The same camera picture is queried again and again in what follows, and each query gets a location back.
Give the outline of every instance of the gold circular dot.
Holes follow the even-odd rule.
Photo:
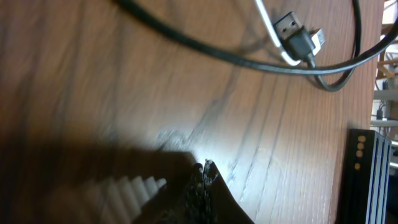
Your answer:
[[[358,137],[358,141],[359,142],[365,142],[366,141],[366,137],[365,136],[360,136],[360,137]]]
[[[361,150],[356,151],[356,156],[358,156],[359,158],[362,158],[363,152]]]
[[[356,146],[359,150],[362,150],[365,148],[365,146],[363,145],[363,143],[358,143],[358,145]]]

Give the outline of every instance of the white cable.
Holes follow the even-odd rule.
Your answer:
[[[278,35],[276,34],[274,26],[272,25],[272,22],[269,19],[266,7],[264,6],[264,3],[262,2],[262,0],[254,0],[254,2],[256,2],[257,8],[262,17],[262,21],[264,22],[264,25],[266,25],[266,29],[268,31],[269,36],[271,37],[271,40],[273,41],[275,47],[277,47],[279,49],[280,56],[282,56],[282,58],[285,60],[285,62],[288,63],[289,65],[291,65],[291,66],[298,65],[301,61],[293,60],[290,57],[290,55],[285,51],[282,44],[280,43]]]

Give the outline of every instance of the wood grain surface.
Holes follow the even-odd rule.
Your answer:
[[[253,1],[139,2],[197,39],[282,63]],[[265,4],[273,22],[295,11],[306,27],[324,30],[317,65],[349,59],[351,1]],[[365,50],[379,40],[383,4],[360,5]],[[61,142],[53,154],[76,143],[109,145],[116,157],[121,148],[162,146],[191,152],[198,162],[214,160],[256,223],[334,222],[346,129],[369,127],[375,60],[357,68],[341,91],[328,93],[304,77],[192,51],[111,0],[0,0],[0,34],[0,142],[8,150],[1,160],[15,167],[8,182],[21,183],[19,167],[34,169],[26,154],[51,141]],[[6,147],[11,139],[24,150]],[[6,159],[10,154],[21,161]],[[62,167],[68,162],[84,161]],[[66,174],[81,171],[68,167]]]

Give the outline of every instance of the usb connector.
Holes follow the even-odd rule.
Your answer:
[[[316,46],[294,12],[281,18],[274,27],[282,46],[294,60],[308,61],[313,58]]]

